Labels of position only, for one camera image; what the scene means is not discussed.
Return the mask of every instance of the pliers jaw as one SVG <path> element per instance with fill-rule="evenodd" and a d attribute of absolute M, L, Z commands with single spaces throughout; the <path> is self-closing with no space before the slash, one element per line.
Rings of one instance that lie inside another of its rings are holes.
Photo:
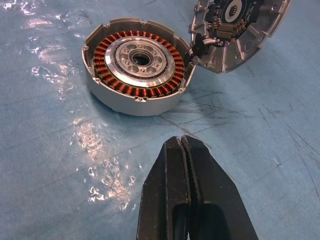
<path fill-rule="evenodd" d="M 172 137 L 143 187 L 137 240 L 257 240 L 239 192 L 203 142 Z"/>

